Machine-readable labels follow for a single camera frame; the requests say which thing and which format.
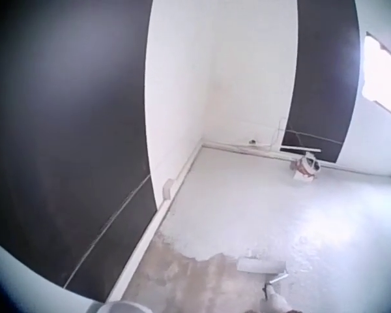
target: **white painted floor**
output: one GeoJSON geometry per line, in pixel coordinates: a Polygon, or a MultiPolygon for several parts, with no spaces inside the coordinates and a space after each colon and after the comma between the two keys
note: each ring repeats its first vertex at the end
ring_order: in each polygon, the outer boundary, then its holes
{"type": "Polygon", "coordinates": [[[281,290],[306,312],[391,309],[391,179],[203,149],[160,232],[189,258],[286,260],[281,290]]]}

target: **window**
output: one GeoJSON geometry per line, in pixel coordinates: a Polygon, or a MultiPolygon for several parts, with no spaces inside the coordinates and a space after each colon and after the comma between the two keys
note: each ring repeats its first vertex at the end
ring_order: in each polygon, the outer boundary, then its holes
{"type": "Polygon", "coordinates": [[[371,35],[364,43],[362,95],[391,112],[391,53],[371,35]]]}

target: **floor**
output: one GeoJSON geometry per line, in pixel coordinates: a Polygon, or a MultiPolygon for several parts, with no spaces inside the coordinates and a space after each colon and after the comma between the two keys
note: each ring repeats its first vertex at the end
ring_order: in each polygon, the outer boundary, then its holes
{"type": "Polygon", "coordinates": [[[285,260],[277,287],[309,312],[391,309],[391,179],[204,148],[124,298],[154,313],[257,310],[265,277],[241,256],[285,260]]]}

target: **white baseboard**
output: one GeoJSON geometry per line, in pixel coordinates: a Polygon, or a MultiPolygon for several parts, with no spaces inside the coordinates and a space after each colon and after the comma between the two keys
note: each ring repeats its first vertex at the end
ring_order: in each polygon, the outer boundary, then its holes
{"type": "MultiPolygon", "coordinates": [[[[255,147],[252,147],[252,148],[251,147],[236,147],[233,145],[227,145],[227,144],[216,143],[216,142],[204,142],[203,147],[217,149],[217,150],[223,150],[223,151],[229,151],[229,152],[235,152],[235,153],[240,153],[243,155],[254,155],[256,157],[277,158],[279,160],[284,160],[284,161],[292,161],[292,160],[297,160],[299,158],[299,155],[296,155],[294,153],[281,152],[281,151],[264,151],[264,150],[260,150],[255,147]]],[[[319,160],[319,163],[324,168],[332,168],[334,170],[341,170],[341,171],[351,171],[353,173],[359,173],[359,174],[365,174],[365,175],[374,175],[371,173],[356,171],[352,168],[347,168],[345,166],[340,166],[335,163],[330,163],[330,162],[326,162],[326,161],[322,161],[322,160],[319,160]]]]}
{"type": "Polygon", "coordinates": [[[175,196],[177,195],[182,183],[185,180],[188,172],[190,171],[192,164],[197,158],[198,153],[202,147],[201,141],[197,144],[190,157],[188,158],[186,164],[183,166],[180,174],[178,174],[173,186],[171,187],[171,199],[164,200],[161,206],[158,208],[155,216],[152,218],[151,223],[143,234],[141,240],[136,246],[135,250],[132,253],[132,256],[128,260],[127,264],[124,266],[122,273],[117,279],[113,289],[111,290],[109,297],[106,302],[120,301],[126,288],[128,287],[140,261],[143,258],[146,250],[148,249],[149,244],[151,243],[152,238],[154,237],[158,227],[161,225],[164,217],[166,216],[169,207],[171,206],[175,196]]]}

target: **black wall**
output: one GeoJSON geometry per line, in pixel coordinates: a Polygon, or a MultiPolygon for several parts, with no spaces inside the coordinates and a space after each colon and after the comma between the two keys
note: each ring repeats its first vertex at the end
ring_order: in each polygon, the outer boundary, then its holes
{"type": "Polygon", "coordinates": [[[355,0],[298,0],[297,4],[297,70],[282,144],[321,148],[317,158],[336,162],[358,89],[355,0]]]}
{"type": "Polygon", "coordinates": [[[0,12],[0,245],[103,301],[156,211],[152,1],[48,2],[0,12]]]}

